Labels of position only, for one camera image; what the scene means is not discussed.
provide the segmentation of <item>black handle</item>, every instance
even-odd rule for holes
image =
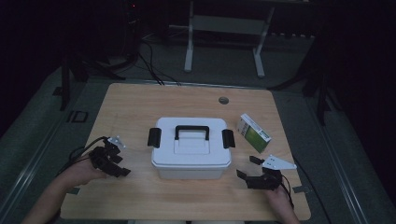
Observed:
[[[176,126],[176,133],[175,133],[175,140],[178,140],[178,131],[180,131],[180,130],[205,131],[205,140],[209,141],[209,127],[207,127],[207,126],[177,125]]]

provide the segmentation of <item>wooden table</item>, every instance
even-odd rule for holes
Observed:
[[[223,105],[220,97],[227,97]],[[250,115],[273,140],[262,154],[236,131],[243,113]],[[215,180],[160,179],[151,164],[149,129],[161,117],[220,118],[233,130],[232,164]],[[249,156],[266,159],[273,154],[293,162],[272,93],[214,87],[112,84],[92,128],[88,144],[100,136],[120,136],[127,146],[119,164],[132,170],[126,177],[93,180],[78,195],[68,194],[63,218],[159,220],[275,220],[262,190],[248,189],[236,169],[261,175]],[[291,187],[301,186],[296,170],[282,174]],[[304,193],[292,193],[300,220],[310,218]]]

